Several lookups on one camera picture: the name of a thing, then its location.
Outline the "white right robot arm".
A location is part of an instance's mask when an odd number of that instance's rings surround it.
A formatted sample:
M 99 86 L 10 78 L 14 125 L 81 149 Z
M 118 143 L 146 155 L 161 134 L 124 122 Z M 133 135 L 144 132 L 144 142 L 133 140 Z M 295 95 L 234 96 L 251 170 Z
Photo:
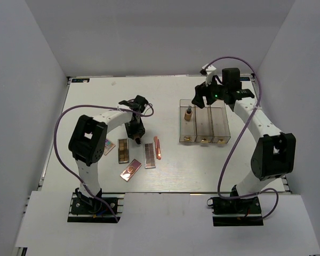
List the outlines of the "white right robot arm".
M 242 87 L 240 70 L 225 68 L 218 76 L 216 70 L 202 70 L 205 81 L 195 87 L 192 104 L 200 109 L 217 100 L 223 101 L 244 122 L 242 131 L 249 130 L 256 147 L 251 157 L 251 170 L 238 183 L 230 206 L 238 213 L 250 205 L 248 198 L 267 190 L 267 185 L 293 171 L 296 138 L 276 127 L 260 108 L 260 97 Z

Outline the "colourful small eyeshadow palette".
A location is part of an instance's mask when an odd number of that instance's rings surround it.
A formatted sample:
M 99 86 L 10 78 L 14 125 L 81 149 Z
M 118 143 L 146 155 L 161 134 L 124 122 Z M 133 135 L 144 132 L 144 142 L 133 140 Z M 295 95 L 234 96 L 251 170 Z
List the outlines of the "colourful small eyeshadow palette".
M 106 139 L 103 154 L 108 155 L 115 147 L 116 145 L 111 140 Z

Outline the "small foundation pump bottle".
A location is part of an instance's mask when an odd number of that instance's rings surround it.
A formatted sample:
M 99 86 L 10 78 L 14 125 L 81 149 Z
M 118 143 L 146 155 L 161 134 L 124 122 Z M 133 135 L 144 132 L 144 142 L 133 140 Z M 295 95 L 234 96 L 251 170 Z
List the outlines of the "small foundation pump bottle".
M 187 122 L 190 122 L 192 113 L 193 113 L 192 106 L 188 106 L 187 109 L 185 110 L 184 120 Z

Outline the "beige foundation tube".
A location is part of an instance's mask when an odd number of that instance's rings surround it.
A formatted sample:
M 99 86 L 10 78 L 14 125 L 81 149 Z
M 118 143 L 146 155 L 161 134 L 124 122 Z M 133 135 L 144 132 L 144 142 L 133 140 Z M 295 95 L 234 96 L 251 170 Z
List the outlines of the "beige foundation tube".
M 135 138 L 135 142 L 140 145 L 141 144 L 141 139 L 140 138 Z

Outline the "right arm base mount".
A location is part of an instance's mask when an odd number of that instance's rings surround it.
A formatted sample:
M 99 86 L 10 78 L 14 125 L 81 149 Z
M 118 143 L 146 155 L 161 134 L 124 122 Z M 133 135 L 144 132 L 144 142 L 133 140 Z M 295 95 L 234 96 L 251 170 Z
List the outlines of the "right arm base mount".
M 263 226 L 262 210 L 257 197 L 226 200 L 211 197 L 207 206 L 212 209 L 214 227 Z

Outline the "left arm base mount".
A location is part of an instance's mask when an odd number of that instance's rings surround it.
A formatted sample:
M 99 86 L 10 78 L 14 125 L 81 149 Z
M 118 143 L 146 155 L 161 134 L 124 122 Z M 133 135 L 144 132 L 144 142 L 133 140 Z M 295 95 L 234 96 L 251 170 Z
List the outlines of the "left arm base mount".
M 125 194 L 102 193 L 105 203 L 88 198 L 76 188 L 72 194 L 67 222 L 70 223 L 118 223 L 124 206 Z

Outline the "tortoise brown eyeshadow palette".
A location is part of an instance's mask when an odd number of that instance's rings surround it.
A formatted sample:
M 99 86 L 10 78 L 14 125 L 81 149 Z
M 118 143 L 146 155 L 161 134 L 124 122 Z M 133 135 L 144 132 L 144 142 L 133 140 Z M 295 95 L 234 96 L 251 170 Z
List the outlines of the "tortoise brown eyeshadow palette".
M 118 140 L 118 163 L 125 164 L 130 161 L 128 139 Z

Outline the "clear pink eyeshadow palette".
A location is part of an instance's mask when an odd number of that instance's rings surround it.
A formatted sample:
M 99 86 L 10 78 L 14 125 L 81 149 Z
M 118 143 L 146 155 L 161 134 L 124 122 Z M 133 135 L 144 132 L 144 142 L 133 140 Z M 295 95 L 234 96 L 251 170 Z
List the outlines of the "clear pink eyeshadow palette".
M 145 158 L 145 169 L 154 169 L 156 167 L 154 144 L 146 143 L 144 144 L 143 148 L 144 148 L 144 158 Z

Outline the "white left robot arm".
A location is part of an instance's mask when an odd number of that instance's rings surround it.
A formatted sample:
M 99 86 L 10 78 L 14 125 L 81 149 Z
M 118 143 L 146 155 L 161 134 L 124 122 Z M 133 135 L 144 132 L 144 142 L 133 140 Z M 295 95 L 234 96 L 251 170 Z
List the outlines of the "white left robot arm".
M 102 207 L 98 161 L 103 156 L 107 134 L 124 125 L 127 137 L 138 145 L 141 144 L 141 138 L 145 134 L 141 118 L 149 105 L 148 100 L 137 95 L 133 100 L 123 100 L 118 104 L 127 106 L 127 109 L 116 108 L 94 117 L 80 116 L 68 145 L 81 179 L 76 195 L 91 213 L 98 212 Z

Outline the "rose gold blush palette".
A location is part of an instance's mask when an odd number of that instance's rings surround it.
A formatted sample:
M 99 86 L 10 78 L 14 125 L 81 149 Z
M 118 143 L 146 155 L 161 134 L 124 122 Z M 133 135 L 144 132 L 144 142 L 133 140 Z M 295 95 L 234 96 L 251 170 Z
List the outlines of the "rose gold blush palette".
M 120 174 L 120 177 L 128 182 L 137 172 L 137 170 L 142 166 L 142 164 L 134 159 Z

